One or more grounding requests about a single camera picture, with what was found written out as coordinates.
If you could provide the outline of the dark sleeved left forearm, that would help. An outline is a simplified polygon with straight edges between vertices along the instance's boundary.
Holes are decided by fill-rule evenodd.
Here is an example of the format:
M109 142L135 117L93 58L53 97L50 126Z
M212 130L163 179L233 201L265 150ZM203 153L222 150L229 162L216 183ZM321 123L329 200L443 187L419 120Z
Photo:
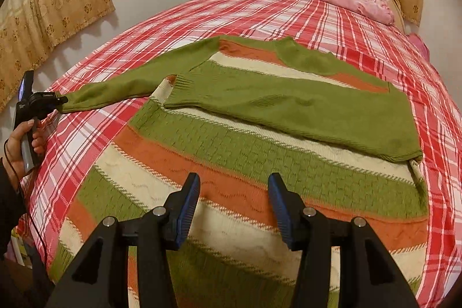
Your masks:
M26 207L23 196L18 187L13 185L3 160L1 160L0 174L0 252L3 258L10 243L11 231L26 213Z

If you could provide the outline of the person's left hand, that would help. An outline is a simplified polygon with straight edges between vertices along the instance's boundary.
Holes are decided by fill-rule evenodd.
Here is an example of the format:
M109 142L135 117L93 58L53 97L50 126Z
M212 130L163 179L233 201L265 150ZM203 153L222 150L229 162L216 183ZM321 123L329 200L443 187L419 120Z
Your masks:
M15 191L19 191L19 183L27 175L24 170L24 162L21 154L21 139L34 125L34 120L22 122L12 131L5 144L2 164ZM36 127L32 137L32 148L39 156L42 156L45 153L45 138L40 125Z

